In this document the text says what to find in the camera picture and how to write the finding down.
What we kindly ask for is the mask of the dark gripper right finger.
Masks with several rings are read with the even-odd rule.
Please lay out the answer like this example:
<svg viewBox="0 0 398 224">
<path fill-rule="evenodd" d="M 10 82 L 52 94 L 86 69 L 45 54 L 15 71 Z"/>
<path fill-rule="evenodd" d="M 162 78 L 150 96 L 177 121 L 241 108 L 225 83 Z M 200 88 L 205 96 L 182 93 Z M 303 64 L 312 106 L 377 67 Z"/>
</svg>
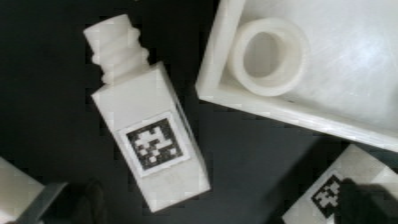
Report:
<svg viewBox="0 0 398 224">
<path fill-rule="evenodd" d="M 383 185 L 344 180 L 337 224 L 398 224 L 398 199 Z"/>
</svg>

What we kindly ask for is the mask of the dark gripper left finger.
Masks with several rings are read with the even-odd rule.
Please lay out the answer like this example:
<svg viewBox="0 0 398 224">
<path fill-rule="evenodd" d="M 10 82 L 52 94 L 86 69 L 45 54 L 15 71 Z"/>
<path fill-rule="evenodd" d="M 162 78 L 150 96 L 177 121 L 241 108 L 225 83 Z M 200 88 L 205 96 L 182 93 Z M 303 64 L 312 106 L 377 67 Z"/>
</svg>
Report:
<svg viewBox="0 0 398 224">
<path fill-rule="evenodd" d="M 102 184 L 91 181 L 74 187 L 52 183 L 34 199 L 17 224 L 107 224 L 107 203 Z"/>
</svg>

